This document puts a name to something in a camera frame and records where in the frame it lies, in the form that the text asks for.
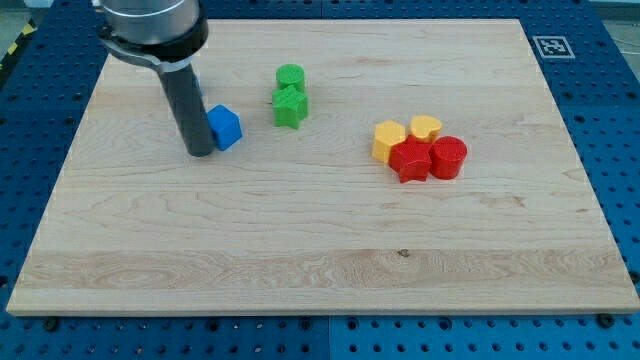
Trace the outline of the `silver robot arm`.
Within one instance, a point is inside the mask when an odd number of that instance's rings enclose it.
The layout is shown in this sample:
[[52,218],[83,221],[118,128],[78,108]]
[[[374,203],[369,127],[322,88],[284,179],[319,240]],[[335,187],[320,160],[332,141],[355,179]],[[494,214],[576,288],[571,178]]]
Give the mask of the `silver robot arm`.
[[200,0],[101,0],[105,22],[98,37],[117,59],[155,71],[187,152],[195,157],[215,147],[193,56],[209,35]]

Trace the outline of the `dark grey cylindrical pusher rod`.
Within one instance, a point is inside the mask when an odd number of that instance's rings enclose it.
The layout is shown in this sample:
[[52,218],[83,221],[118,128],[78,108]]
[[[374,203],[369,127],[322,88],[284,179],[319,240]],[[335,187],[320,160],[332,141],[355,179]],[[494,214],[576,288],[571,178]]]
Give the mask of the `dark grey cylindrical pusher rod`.
[[192,66],[161,73],[159,79],[187,152],[194,157],[209,155],[215,142]]

